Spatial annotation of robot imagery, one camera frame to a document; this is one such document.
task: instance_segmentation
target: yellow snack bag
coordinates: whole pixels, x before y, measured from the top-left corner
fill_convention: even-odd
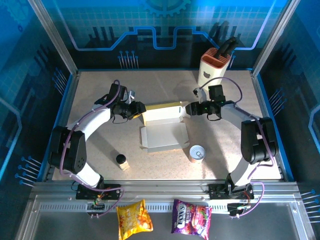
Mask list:
[[[144,199],[129,206],[117,206],[116,214],[119,223],[119,240],[125,240],[132,234],[154,230]]]

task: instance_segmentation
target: chips bag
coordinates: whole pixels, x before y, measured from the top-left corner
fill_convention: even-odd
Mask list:
[[[125,240],[132,234],[154,230],[144,199],[129,206],[117,206],[116,213],[119,223],[119,240]]]
[[[174,200],[171,233],[198,235],[209,240],[212,207]]]

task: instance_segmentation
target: black knife handle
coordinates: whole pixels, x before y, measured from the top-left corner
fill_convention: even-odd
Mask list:
[[[226,52],[226,50],[228,49],[228,46],[230,46],[231,43],[236,42],[237,39],[233,36],[231,38],[229,38],[227,41],[225,41],[222,46],[218,49],[218,51],[216,52],[216,54],[213,56],[216,59],[219,59],[220,55],[224,52]]]
[[[233,50],[235,50],[235,48],[236,48],[237,46],[238,46],[238,42],[236,42],[236,41],[232,42],[232,43],[227,47],[227,49],[226,49],[223,53],[221,53],[221,56],[224,57],[224,58],[226,58],[226,57],[228,56],[228,54],[230,55],[231,52],[232,52]]]

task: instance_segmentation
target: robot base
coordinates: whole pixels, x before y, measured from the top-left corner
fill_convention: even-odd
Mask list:
[[[113,188],[119,188],[119,187],[121,187],[120,184],[104,184],[103,189],[113,189]],[[76,190],[75,199],[95,200],[100,194],[101,192],[90,190],[85,186],[82,186],[81,184],[79,184]],[[102,200],[118,200],[119,198],[120,198],[120,191],[114,190],[114,191],[106,191],[105,196],[102,198]]]
[[[248,196],[250,199],[254,199],[254,192],[251,184],[246,185],[240,191],[231,191],[230,185],[223,184],[209,184],[209,193],[210,200],[224,200],[224,199],[238,199],[238,200],[247,200]]]

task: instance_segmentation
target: white knife block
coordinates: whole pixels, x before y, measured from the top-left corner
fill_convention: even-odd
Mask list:
[[[231,56],[227,55],[227,57],[223,57],[220,55],[219,59],[217,59],[214,57],[217,51],[217,48],[212,47],[202,55],[197,80],[199,86],[202,86],[210,79],[223,77],[225,75]],[[204,89],[208,91],[209,86],[219,85],[221,80],[222,79],[216,79],[211,81]]]

